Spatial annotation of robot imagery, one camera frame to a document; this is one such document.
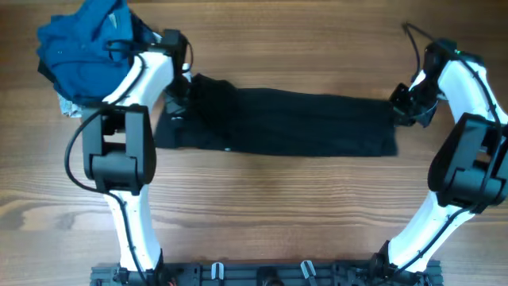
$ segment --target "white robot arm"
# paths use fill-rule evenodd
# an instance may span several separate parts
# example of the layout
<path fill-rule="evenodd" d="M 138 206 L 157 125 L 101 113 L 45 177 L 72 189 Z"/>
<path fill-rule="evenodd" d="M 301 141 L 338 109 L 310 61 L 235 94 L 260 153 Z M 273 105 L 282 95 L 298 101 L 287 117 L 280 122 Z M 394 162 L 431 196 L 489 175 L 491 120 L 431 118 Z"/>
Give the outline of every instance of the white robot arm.
<path fill-rule="evenodd" d="M 468 61 L 468 64 L 478 72 L 480 79 L 489 91 L 489 95 L 484 94 L 478 81 L 475 80 L 463 63 L 458 60 L 448 61 L 437 79 L 437 84 L 439 90 L 448 100 L 455 122 L 457 123 L 465 113 L 477 114 L 493 122 L 494 117 L 490 112 L 487 101 L 487 96 L 490 96 L 496 106 L 496 112 L 501 123 L 505 125 L 508 121 L 508 116 L 497 104 L 494 94 L 487 83 L 486 68 L 473 61 Z M 410 90 L 424 82 L 424 80 L 425 72 L 421 71 L 410 87 Z M 407 227 L 391 240 L 388 250 L 390 263 L 400 266 L 411 261 L 431 242 L 441 227 L 447 222 L 448 218 L 460 209 L 461 207 L 451 204 L 446 207 L 440 206 L 437 193 L 429 191 L 425 202 L 421 205 Z M 446 238 L 462 223 L 473 218 L 474 215 L 474 213 L 469 211 L 459 214 L 452 225 L 446 229 L 429 251 L 406 270 L 409 272 L 423 272 L 431 256 L 445 242 Z"/>
<path fill-rule="evenodd" d="M 129 93 L 129 96 L 117 103 L 117 105 L 131 106 L 138 104 L 146 106 L 148 112 L 151 113 L 161 92 L 173 81 L 173 63 L 170 56 L 160 52 L 142 52 L 139 56 L 144 59 L 144 72 L 138 84 Z M 117 100 L 137 77 L 142 68 L 141 59 L 134 57 L 134 63 L 129 74 L 120 86 L 111 95 L 104 98 L 103 101 L 111 103 Z M 133 195 L 128 191 L 110 191 L 125 202 L 132 242 L 136 247 L 134 251 L 140 268 L 144 272 L 149 269 L 155 269 L 161 256 L 160 244 L 152 227 L 152 217 L 148 204 L 148 187 L 148 184 L 144 185 L 139 195 Z M 117 229 L 121 250 L 120 265 L 129 271 L 136 272 L 137 268 L 133 261 L 133 255 L 130 253 L 124 227 L 124 218 L 118 202 L 108 195 L 104 195 L 104 198 L 110 205 Z"/>

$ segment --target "wood grain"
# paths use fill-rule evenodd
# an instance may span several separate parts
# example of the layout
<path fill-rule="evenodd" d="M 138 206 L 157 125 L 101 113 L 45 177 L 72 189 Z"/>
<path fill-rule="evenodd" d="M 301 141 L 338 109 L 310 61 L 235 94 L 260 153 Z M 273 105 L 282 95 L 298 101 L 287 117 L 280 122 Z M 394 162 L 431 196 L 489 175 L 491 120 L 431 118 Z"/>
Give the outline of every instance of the wood grain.
<path fill-rule="evenodd" d="M 0 285 L 86 285 L 91 266 L 118 260 L 113 221 L 101 197 L 65 176 L 64 148 L 79 123 L 60 115 L 35 53 L 37 27 L 80 1 L 0 3 Z M 378 99 L 414 72 L 400 29 L 409 20 L 481 54 L 493 91 L 508 104 L 507 2 L 161 0 L 131 7 L 150 26 L 189 37 L 194 72 L 238 87 Z M 422 50 L 426 41 L 417 42 Z M 429 128 L 398 129 L 397 157 L 157 150 L 150 204 L 165 259 L 367 258 L 420 206 L 429 164 L 452 125 L 444 104 Z M 84 180 L 79 152 L 71 166 Z M 504 203 L 458 229 L 435 256 L 446 285 L 505 284 L 507 226 Z"/>

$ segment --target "folded garment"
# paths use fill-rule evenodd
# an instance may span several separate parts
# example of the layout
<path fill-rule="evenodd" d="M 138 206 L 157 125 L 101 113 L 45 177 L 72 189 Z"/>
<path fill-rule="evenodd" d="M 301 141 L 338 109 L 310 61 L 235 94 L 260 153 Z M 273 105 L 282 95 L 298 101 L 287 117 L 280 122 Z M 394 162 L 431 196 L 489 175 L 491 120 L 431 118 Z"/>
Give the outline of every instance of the folded garment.
<path fill-rule="evenodd" d="M 196 75 L 184 111 L 163 112 L 156 146 L 281 156 L 397 154 L 391 105 L 339 95 L 236 89 Z"/>
<path fill-rule="evenodd" d="M 107 51 L 108 41 L 155 42 L 125 0 L 86 0 L 76 14 L 52 16 L 37 36 L 39 71 L 60 95 L 79 105 L 101 101 L 129 73 L 130 53 Z M 116 43 L 112 48 L 123 46 Z"/>

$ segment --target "black cable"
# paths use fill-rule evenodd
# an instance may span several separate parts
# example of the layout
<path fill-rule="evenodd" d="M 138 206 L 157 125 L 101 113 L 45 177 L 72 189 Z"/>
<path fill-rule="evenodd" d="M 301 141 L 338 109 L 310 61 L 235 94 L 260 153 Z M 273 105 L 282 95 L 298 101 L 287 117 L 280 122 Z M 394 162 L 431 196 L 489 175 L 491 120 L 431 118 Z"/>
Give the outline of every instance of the black cable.
<path fill-rule="evenodd" d="M 411 40 L 411 44 L 413 45 L 413 49 L 414 49 L 414 54 L 416 55 L 416 72 L 414 73 L 413 76 L 411 76 L 411 83 L 413 83 L 416 78 L 418 77 L 418 74 L 420 73 L 420 52 L 418 52 L 418 46 L 416 45 L 416 42 L 414 41 L 414 38 L 413 38 L 413 34 L 411 34 L 411 31 L 407 28 L 407 24 L 406 23 L 405 25 L 402 25 L 402 28 L 404 29 L 404 31 L 406 32 L 406 35 L 409 37 L 409 39 Z"/>
<path fill-rule="evenodd" d="M 192 69 L 192 66 L 194 65 L 194 49 L 192 48 L 192 44 L 189 42 L 189 40 L 187 38 L 185 38 L 187 40 L 187 44 L 189 45 L 189 50 L 190 50 L 190 64 L 189 64 L 189 67 L 185 70 L 182 70 L 182 73 L 186 73 L 186 72 L 190 72 L 191 69 Z"/>
<path fill-rule="evenodd" d="M 487 171 L 485 173 L 485 176 L 483 177 L 482 184 L 480 186 L 480 194 L 483 194 L 483 192 L 485 191 L 485 187 L 487 186 L 487 181 L 491 178 L 491 173 L 494 168 L 495 161 L 496 161 L 498 151 L 499 151 L 499 146 L 501 145 L 501 140 L 502 140 L 501 121 L 499 120 L 499 116 L 498 116 L 498 113 L 496 110 L 496 105 L 492 102 L 491 93 L 488 91 L 487 87 L 485 86 L 483 81 L 480 79 L 478 72 L 475 71 L 473 68 L 471 68 L 471 66 L 466 62 L 466 60 L 464 60 L 462 58 L 462 56 L 457 55 L 455 53 L 455 51 L 451 51 L 444 44 L 437 41 L 434 37 L 430 36 L 427 32 L 421 30 L 420 28 L 418 28 L 417 26 L 415 26 L 413 24 L 410 24 L 407 22 L 406 24 L 402 25 L 402 27 L 404 28 L 405 31 L 409 31 L 408 28 L 414 29 L 415 31 L 419 32 L 422 36 L 428 38 L 433 43 L 437 44 L 440 48 L 444 49 L 453 59 L 460 61 L 462 63 L 462 65 L 465 66 L 466 69 L 468 71 L 470 71 L 470 73 L 473 74 L 473 77 L 475 78 L 476 82 L 480 85 L 480 87 L 482 88 L 483 94 L 487 98 L 487 102 L 489 105 L 489 111 L 492 113 L 492 116 L 494 117 L 494 120 L 495 120 L 495 128 L 497 131 L 497 138 L 496 138 L 496 142 L 495 142 L 495 150 L 494 150 L 492 157 L 491 157 L 491 162 L 489 162 Z M 408 269 L 416 261 L 418 261 L 420 258 L 422 258 L 429 251 L 429 249 L 432 248 L 432 246 L 437 242 L 437 240 L 441 237 L 441 235 L 448 229 L 448 227 L 452 224 L 452 222 L 456 219 L 457 216 L 463 214 L 466 211 L 473 211 L 477 207 L 479 207 L 479 204 L 473 204 L 470 207 L 458 210 L 455 213 L 453 213 L 451 216 L 449 216 L 446 223 L 440 228 L 440 230 L 437 232 L 437 234 L 434 236 L 434 238 L 429 242 L 429 244 L 422 251 L 420 251 L 418 253 L 418 255 L 416 257 L 411 259 L 409 262 L 407 262 L 401 268 L 397 269 L 391 277 L 385 278 L 381 282 L 379 282 L 378 284 L 374 284 L 373 286 L 379 286 L 379 285 L 388 283 L 390 280 L 393 280 L 395 277 L 397 277 L 402 272 L 404 272 L 406 269 Z"/>
<path fill-rule="evenodd" d="M 65 149 L 65 156 L 63 158 L 63 165 L 65 167 L 65 172 L 66 172 L 67 176 L 72 181 L 72 183 L 74 183 L 76 186 L 78 186 L 84 190 L 87 190 L 87 191 L 92 191 L 92 192 L 101 193 L 103 195 L 108 195 L 109 197 L 115 199 L 118 202 L 118 205 L 119 205 L 120 211 L 121 211 L 121 216 L 122 216 L 124 226 L 125 226 L 125 236 L 127 237 L 127 243 L 129 243 L 129 250 L 130 250 L 130 253 L 133 257 L 134 264 L 136 266 L 137 272 L 138 272 L 141 280 L 143 281 L 143 283 L 145 285 L 149 286 L 150 284 L 144 277 L 144 274 L 143 274 L 143 271 L 141 270 L 139 261 L 137 260 L 137 255 L 135 252 L 136 247 L 133 246 L 133 239 L 132 239 L 132 236 L 130 233 L 129 219 L 127 217 L 127 211 L 125 210 L 125 204 L 115 194 L 102 193 L 99 190 L 97 190 L 96 188 L 88 187 L 87 185 L 84 185 L 83 183 L 79 182 L 72 174 L 71 167 L 70 167 L 70 157 L 71 157 L 72 146 L 74 145 L 79 134 L 85 129 L 85 127 L 87 127 L 90 124 L 90 122 L 92 122 L 92 120 L 94 120 L 97 116 L 99 116 L 105 109 L 109 108 L 110 106 L 115 106 L 120 101 L 129 97 L 130 91 L 134 88 L 134 86 L 136 86 L 137 82 L 140 80 L 141 76 L 143 75 L 144 70 L 146 68 L 146 62 L 144 61 L 143 57 L 140 56 L 139 54 L 134 53 L 133 55 L 137 56 L 137 58 L 139 58 L 141 61 L 140 72 L 137 74 L 136 78 L 131 82 L 131 84 L 127 87 L 127 89 L 118 97 L 118 99 L 114 100 L 112 103 L 108 104 L 107 106 L 103 106 L 103 107 L 99 108 L 90 117 L 88 117 L 85 121 L 83 121 L 83 123 L 81 123 L 81 125 L 78 127 L 78 129 L 76 129 L 76 131 L 74 132 L 74 135 L 72 135 L 71 140 L 67 144 L 67 148 Z"/>
<path fill-rule="evenodd" d="M 127 243 L 129 244 L 130 255 L 133 257 L 134 265 L 136 266 L 137 273 L 140 276 L 141 281 L 143 281 L 143 284 L 145 284 L 146 286 L 150 286 L 150 284 L 146 280 L 146 277 L 143 274 L 143 271 L 141 270 L 140 262 L 137 260 L 136 246 L 133 245 L 133 238 L 130 233 L 129 220 L 127 219 L 127 211 L 125 210 L 125 203 L 122 202 L 121 199 L 115 194 L 111 194 L 108 192 L 108 193 L 105 193 L 104 195 L 108 195 L 109 197 L 115 199 L 118 203 L 118 206 L 120 206 L 121 216 L 124 221 L 124 228 L 125 228 L 125 234 L 127 237 Z"/>

